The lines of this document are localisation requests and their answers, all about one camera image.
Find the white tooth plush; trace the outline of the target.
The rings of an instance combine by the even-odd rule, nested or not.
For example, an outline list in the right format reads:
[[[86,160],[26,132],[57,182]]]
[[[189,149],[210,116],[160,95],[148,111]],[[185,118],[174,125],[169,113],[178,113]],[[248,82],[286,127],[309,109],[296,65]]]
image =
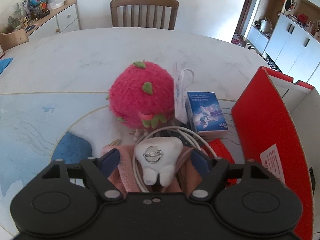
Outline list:
[[[144,184],[152,186],[159,181],[163,187],[169,186],[182,150],[177,137],[154,137],[137,144],[135,158],[142,167]]]

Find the red white cardboard box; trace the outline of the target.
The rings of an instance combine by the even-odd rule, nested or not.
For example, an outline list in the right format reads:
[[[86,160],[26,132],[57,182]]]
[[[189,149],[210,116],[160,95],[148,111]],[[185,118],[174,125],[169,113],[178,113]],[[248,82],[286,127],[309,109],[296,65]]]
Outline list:
[[[319,239],[319,92],[260,67],[232,118],[244,157],[261,163],[302,201],[296,235]]]

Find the pink felt pouch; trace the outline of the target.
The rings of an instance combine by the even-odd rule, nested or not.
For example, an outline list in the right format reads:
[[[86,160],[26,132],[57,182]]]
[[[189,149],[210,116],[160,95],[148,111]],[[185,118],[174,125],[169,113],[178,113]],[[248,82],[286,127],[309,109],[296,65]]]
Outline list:
[[[101,150],[101,156],[105,155],[108,151],[112,149],[117,149],[120,153],[120,163],[117,168],[109,176],[109,181],[116,186],[116,188],[123,194],[127,195],[129,192],[140,192],[134,172],[132,167],[133,158],[133,145],[120,145],[120,146],[110,146],[106,145]],[[202,177],[193,167],[190,156],[192,148],[184,146],[177,162],[177,171],[175,177],[173,178],[171,184],[168,187],[148,187],[150,192],[161,192],[161,193],[177,193],[183,192],[186,195],[191,194],[191,192],[199,185],[202,181]]]

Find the blue tissue box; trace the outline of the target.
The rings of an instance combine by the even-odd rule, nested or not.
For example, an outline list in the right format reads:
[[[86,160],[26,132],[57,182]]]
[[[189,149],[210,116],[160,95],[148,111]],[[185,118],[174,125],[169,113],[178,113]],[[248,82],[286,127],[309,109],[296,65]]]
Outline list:
[[[228,125],[215,93],[188,92],[185,106],[190,125],[198,135],[215,138],[228,132]]]

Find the blue illustrated table mat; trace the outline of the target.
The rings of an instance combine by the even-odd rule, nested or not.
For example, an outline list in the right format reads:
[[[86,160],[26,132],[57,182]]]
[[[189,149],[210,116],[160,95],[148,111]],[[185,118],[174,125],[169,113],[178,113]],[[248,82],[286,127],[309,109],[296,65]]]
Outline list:
[[[1,229],[17,229],[10,203],[52,159],[67,133],[85,139],[92,155],[121,137],[101,93],[35,93],[1,96]]]

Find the pink dragon fruit plush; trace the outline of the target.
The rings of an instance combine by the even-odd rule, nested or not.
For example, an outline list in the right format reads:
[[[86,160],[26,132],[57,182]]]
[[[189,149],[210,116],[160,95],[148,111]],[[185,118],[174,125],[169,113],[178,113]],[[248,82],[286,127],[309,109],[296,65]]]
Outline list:
[[[149,61],[135,61],[108,91],[109,109],[132,129],[156,129],[175,114],[174,80],[167,70]]]

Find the white patterned small bag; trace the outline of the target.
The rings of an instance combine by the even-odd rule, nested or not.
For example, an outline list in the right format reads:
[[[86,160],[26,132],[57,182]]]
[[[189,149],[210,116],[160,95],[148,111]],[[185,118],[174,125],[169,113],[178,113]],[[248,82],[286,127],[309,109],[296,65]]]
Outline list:
[[[194,71],[190,68],[182,68],[177,63],[173,66],[174,79],[174,108],[175,119],[183,124],[188,123],[185,101],[187,96],[187,87],[194,81]]]

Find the red patterned rug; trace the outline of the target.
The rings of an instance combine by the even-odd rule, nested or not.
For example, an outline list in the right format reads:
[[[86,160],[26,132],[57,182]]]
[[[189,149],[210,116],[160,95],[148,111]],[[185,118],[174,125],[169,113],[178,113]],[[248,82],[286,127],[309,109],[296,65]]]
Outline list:
[[[236,44],[237,46],[241,46],[241,47],[245,47],[246,46],[246,41],[244,41],[242,39],[241,36],[239,36],[238,34],[234,34],[232,37],[232,44]]]

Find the white tall cabinet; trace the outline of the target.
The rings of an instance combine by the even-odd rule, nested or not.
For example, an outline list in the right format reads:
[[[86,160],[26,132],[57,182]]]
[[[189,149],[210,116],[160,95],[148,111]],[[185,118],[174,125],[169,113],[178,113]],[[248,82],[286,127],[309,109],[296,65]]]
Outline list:
[[[295,81],[319,87],[319,0],[259,0],[246,35],[250,48]],[[270,33],[259,31],[269,18]]]

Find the white handbag on shelf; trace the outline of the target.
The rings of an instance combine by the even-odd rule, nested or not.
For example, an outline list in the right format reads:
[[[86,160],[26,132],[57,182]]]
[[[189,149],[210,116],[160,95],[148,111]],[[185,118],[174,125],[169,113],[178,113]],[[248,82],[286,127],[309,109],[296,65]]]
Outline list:
[[[261,20],[259,31],[262,33],[270,33],[272,31],[272,23],[269,18]]]

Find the wooden sideboard white drawers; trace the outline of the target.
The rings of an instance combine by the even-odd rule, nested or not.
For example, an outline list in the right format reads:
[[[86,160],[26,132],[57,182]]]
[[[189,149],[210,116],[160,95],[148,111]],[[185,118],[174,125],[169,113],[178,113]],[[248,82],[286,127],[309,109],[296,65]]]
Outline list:
[[[77,1],[66,0],[63,6],[52,10],[49,15],[33,22],[32,25],[34,27],[30,31],[23,28],[29,41],[80,30]]]

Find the wooden desk organizer box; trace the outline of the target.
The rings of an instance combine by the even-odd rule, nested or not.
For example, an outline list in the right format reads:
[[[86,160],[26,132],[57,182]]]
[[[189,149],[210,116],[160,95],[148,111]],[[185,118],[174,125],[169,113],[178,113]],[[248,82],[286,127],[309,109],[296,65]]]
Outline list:
[[[15,46],[18,46],[28,41],[29,38],[24,29],[16,30],[9,34],[0,34],[0,43],[4,51],[7,51]]]

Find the brown wooden chair far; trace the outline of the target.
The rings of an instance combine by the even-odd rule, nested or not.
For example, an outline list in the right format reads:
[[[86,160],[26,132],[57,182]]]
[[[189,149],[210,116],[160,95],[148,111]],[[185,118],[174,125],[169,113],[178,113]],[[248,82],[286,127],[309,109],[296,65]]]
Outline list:
[[[112,0],[112,26],[174,30],[179,5],[177,0]]]

